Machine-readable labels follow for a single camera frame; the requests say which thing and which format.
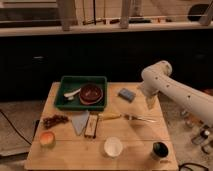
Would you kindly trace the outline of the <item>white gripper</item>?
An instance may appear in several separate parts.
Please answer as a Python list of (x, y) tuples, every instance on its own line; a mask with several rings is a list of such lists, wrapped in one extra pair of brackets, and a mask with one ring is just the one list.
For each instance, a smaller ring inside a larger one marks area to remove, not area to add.
[(146, 101), (146, 104), (147, 104), (147, 108), (149, 110), (151, 110), (154, 107), (154, 105), (155, 105), (155, 101), (156, 101), (156, 96), (157, 96), (158, 90), (153, 88), (153, 87), (151, 87), (147, 83), (141, 83), (138, 86), (138, 89), (145, 96), (145, 101)]

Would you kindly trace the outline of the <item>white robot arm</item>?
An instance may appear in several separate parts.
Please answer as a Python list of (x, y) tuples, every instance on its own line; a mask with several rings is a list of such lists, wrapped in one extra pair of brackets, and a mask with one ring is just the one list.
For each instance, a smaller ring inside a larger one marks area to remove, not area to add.
[(213, 127), (213, 96), (173, 80), (172, 66), (162, 60), (144, 68), (139, 89), (147, 98), (163, 93), (177, 104), (194, 114), (209, 127)]

